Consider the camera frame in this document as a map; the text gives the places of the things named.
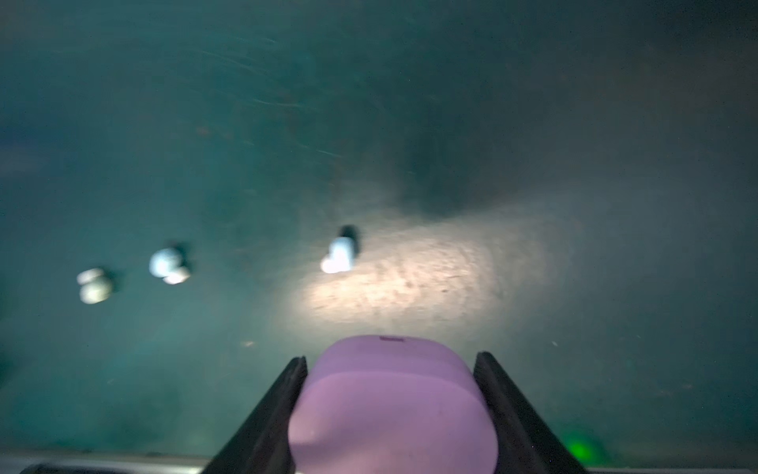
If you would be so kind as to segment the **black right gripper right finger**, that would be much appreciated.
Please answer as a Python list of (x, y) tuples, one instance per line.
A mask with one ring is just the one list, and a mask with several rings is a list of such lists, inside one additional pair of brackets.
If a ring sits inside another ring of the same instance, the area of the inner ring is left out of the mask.
[(473, 375), (497, 432), (497, 473), (587, 473), (491, 353), (477, 354)]

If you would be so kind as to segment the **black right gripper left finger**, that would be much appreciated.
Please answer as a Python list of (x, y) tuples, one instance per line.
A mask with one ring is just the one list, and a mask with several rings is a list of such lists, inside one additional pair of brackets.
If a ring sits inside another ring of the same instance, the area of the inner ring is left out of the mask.
[(288, 441), (289, 420), (308, 375), (295, 357), (203, 474), (288, 474), (296, 471)]

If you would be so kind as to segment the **pink earbud charging case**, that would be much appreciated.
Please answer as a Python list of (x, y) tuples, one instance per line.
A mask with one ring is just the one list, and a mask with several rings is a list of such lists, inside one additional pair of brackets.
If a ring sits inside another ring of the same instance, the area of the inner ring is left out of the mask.
[(467, 363), (412, 337), (331, 345), (306, 377), (288, 442), (298, 473), (493, 473), (499, 457)]

